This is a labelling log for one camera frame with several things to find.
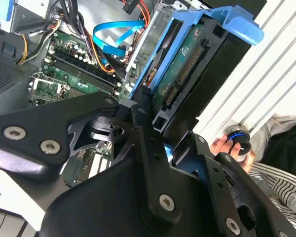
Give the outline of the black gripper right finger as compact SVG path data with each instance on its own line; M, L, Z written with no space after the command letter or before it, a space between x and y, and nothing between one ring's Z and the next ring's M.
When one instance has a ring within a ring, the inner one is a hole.
M174 199L181 209L173 237L259 237L258 218L239 201L240 185L211 154L207 142L188 131L171 162Z

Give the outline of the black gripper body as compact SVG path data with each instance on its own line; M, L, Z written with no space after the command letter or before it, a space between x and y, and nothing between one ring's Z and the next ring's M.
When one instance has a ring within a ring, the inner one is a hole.
M296 237L296 229L258 186L226 154L214 157L240 185L239 201L253 208L260 237ZM149 191L134 157L60 195L49 207L41 237L172 237L181 218L176 191L160 175L159 190Z

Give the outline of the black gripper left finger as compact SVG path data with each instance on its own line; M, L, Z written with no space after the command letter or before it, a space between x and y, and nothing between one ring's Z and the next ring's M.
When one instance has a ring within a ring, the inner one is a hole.
M21 203L35 201L25 189L53 183L70 156L100 141L120 146L113 166L134 157L146 188L159 190L154 177L169 181L169 164L150 114L150 89L141 87L130 107L95 92L0 115L0 195L28 217Z

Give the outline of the person hand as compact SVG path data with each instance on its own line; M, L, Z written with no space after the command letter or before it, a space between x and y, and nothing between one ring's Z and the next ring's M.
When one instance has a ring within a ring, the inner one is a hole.
M234 144L232 140L227 140L227 136L224 135L210 146L210 151L214 155L217 155L220 152L228 153L238 162L238 164L246 173L249 173L254 163L256 154L252 150L250 150L246 154L246 157L242 161L239 161L238 157L240 153L240 148L240 143Z

